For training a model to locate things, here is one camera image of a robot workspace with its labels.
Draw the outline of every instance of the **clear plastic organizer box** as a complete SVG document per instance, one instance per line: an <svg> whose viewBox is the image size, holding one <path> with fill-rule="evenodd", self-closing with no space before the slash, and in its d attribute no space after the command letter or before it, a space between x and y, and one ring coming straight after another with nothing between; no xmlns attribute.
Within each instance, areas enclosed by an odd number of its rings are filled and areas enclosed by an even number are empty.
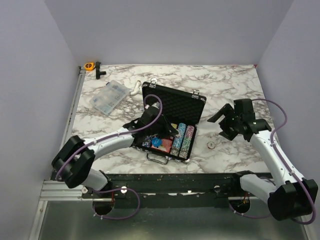
<svg viewBox="0 0 320 240"><path fill-rule="evenodd" d="M112 80L90 100L90 103L108 116L129 92L129 88Z"/></svg>

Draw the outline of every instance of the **gray wall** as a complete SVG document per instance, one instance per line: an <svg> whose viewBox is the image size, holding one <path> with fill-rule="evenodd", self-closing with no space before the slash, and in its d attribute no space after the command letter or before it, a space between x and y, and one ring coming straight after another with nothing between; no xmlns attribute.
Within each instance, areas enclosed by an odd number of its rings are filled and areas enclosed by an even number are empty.
<svg viewBox="0 0 320 240"><path fill-rule="evenodd" d="M279 131L284 151L299 170L320 183L320 1L295 0L260 60L257 72L265 96L288 114ZM280 111L271 113L276 123ZM320 225L320 206L316 225Z"/></svg>
<svg viewBox="0 0 320 240"><path fill-rule="evenodd" d="M44 0L77 63L256 64L292 0Z"/></svg>
<svg viewBox="0 0 320 240"><path fill-rule="evenodd" d="M0 7L0 239L25 240L79 69L42 0Z"/></svg>

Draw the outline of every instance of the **marble table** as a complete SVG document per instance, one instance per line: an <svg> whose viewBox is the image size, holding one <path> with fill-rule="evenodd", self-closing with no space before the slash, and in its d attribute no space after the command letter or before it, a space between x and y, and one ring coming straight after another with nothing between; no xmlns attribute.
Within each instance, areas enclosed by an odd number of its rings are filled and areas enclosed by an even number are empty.
<svg viewBox="0 0 320 240"><path fill-rule="evenodd" d="M207 122L224 104L233 105L235 99L264 97L253 65L102 65L100 70L106 71L101 79L96 80L95 71L87 72L84 78L72 127L72 134L81 138L114 132L141 116L141 94L128 96L109 116L92 107L90 99L111 80L133 89L137 80L143 83L157 78L157 84L166 87L190 93L198 89L201 95L206 96L207 102L189 163L171 160L167 165L161 165L147 160L145 152L126 148L96 160L92 166L94 169L109 174L269 172L260 155L242 136L229 141L218 135L220 128L217 123ZM256 117L266 119L273 128L268 106L255 101L254 109ZM213 142L215 147L209 149L208 142Z"/></svg>

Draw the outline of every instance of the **black case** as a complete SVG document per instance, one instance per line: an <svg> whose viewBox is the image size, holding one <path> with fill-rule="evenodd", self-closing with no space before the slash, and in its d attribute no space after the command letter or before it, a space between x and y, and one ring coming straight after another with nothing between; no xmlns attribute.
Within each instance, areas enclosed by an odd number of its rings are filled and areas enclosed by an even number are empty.
<svg viewBox="0 0 320 240"><path fill-rule="evenodd" d="M194 126L194 132L191 139L190 148L187 154L187 159L185 159L151 147L144 147L141 144L136 145L135 147L139 150L145 151L149 160L153 161L153 159L150 159L148 157L148 154L163 156L167 159L166 163L159 162L157 160L155 160L155 162L167 164L170 159L174 159L177 162L188 163L196 138L197 124L200 121L207 98L205 96L199 95L199 90L195 89L193 93L189 93L186 91L176 90L174 88L157 85L156 81L144 82L142 84L143 99L149 94L157 95L161 99L162 114L171 123L177 125L179 125L179 123L184 123L187 126ZM146 100L146 104L148 104L149 106L151 106L155 102L157 102L157 100L154 97L150 97Z"/></svg>

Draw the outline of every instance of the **metal latch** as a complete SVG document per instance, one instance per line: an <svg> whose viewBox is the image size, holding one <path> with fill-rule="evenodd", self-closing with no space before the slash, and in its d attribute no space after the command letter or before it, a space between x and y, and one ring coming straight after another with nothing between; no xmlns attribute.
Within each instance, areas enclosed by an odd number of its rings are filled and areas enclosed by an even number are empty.
<svg viewBox="0 0 320 240"><path fill-rule="evenodd" d="M157 80L156 78L152 78L149 87L155 89L155 88L156 88L157 81L158 81L158 80Z"/></svg>
<svg viewBox="0 0 320 240"><path fill-rule="evenodd" d="M192 98L193 99L198 99L199 98L199 93L200 93L200 91L198 90L198 89L194 89L193 90L193 94L192 94Z"/></svg>

